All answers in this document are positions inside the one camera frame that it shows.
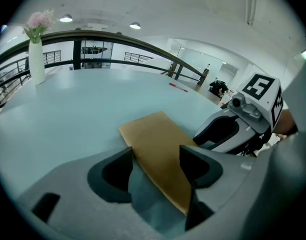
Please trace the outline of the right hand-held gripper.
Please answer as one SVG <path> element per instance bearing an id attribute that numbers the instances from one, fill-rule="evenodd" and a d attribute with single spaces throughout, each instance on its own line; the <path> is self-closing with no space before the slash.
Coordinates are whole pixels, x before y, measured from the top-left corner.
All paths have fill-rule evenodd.
<path id="1" fill-rule="evenodd" d="M 280 80 L 254 73 L 201 125 L 194 142 L 215 152 L 253 155 L 269 141 L 282 108 Z"/>

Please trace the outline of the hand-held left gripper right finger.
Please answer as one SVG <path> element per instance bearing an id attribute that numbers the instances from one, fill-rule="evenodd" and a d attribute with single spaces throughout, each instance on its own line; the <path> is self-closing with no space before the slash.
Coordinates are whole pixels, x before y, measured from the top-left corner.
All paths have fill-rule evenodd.
<path id="1" fill-rule="evenodd" d="M 188 146 L 179 148 L 180 167 L 191 185 L 191 199 L 185 222 L 185 230 L 199 225 L 214 211 L 197 197 L 197 189 L 212 186 L 223 174 L 222 165 L 213 158 L 203 155 Z"/>

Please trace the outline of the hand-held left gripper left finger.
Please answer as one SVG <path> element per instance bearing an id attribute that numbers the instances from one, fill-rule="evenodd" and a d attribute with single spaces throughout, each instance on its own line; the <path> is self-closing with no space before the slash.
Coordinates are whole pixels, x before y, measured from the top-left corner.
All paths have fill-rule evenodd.
<path id="1" fill-rule="evenodd" d="M 131 203 L 128 184 L 132 170 L 133 150 L 128 147 L 93 165 L 87 182 L 96 195 L 109 203 Z"/>

